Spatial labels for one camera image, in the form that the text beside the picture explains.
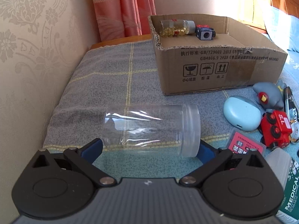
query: glass bottle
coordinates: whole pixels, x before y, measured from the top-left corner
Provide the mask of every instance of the glass bottle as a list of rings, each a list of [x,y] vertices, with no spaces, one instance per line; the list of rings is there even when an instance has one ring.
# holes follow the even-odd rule
[[[101,136],[110,151],[195,157],[200,116],[196,105],[112,106]]]
[[[161,21],[160,35],[162,37],[183,36],[195,33],[194,21],[167,19]]]

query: gray toy shark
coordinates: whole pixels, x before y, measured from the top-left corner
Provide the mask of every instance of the gray toy shark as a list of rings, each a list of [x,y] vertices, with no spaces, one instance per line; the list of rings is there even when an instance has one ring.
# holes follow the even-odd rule
[[[282,80],[278,80],[277,84],[271,82],[258,82],[253,85],[253,90],[257,93],[256,101],[267,112],[273,112],[273,110],[283,110],[283,90],[286,88],[286,84]]]

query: bottle cap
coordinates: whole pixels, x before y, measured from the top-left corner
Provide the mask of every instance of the bottle cap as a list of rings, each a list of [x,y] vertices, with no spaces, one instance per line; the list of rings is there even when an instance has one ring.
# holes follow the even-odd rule
[[[200,145],[200,115],[197,105],[183,105],[182,116],[181,156],[196,157]]]
[[[186,20],[186,34],[191,35],[195,33],[195,23],[194,21]]]
[[[209,25],[201,25],[201,24],[198,24],[196,25],[197,28],[211,28]]]

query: gray blanket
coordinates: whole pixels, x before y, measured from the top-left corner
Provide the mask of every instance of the gray blanket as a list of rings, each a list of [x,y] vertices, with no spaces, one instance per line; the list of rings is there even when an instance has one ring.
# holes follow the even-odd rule
[[[287,72],[281,78],[297,92]],[[223,116],[227,97],[241,95],[254,100],[251,87],[212,93],[164,96],[160,90],[151,41],[106,46],[86,53],[67,85],[47,129],[44,147],[63,151],[101,138],[104,113],[109,105],[198,105],[201,138],[214,147],[225,146],[232,126]],[[250,135],[258,141],[258,131]],[[196,158],[139,156],[105,151],[94,163],[121,177],[182,177],[201,165]]]

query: metal screw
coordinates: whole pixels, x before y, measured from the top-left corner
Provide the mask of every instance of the metal screw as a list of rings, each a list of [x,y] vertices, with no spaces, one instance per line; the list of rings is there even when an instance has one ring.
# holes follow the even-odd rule
[[[114,184],[114,178],[112,177],[103,177],[100,179],[100,183],[103,185],[111,185]]]
[[[196,179],[192,176],[185,176],[182,178],[182,182],[184,184],[194,184],[196,182]]]

